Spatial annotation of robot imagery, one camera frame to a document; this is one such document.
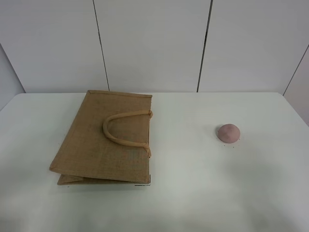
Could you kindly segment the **brown linen tote bag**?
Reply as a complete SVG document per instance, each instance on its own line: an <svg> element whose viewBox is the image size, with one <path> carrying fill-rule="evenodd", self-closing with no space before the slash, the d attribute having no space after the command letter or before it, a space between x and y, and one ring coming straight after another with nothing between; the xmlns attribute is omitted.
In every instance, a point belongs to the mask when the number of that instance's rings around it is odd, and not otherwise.
<svg viewBox="0 0 309 232"><path fill-rule="evenodd" d="M90 90L49 169L59 185L149 185L152 96Z"/></svg>

